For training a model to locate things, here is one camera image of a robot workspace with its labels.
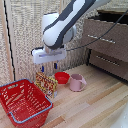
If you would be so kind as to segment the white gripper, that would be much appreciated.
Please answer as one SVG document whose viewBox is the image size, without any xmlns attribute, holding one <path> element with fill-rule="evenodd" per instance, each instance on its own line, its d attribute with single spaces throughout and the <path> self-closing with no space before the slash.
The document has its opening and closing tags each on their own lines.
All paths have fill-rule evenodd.
<svg viewBox="0 0 128 128">
<path fill-rule="evenodd" d="M 31 51 L 33 56 L 34 64 L 41 64 L 41 72 L 44 72 L 44 66 L 42 63 L 54 62 L 54 69 L 58 68 L 57 61 L 62 60 L 66 57 L 66 50 L 64 48 L 59 48 L 56 50 L 49 50 L 46 52 L 44 47 L 38 47 Z"/>
</svg>

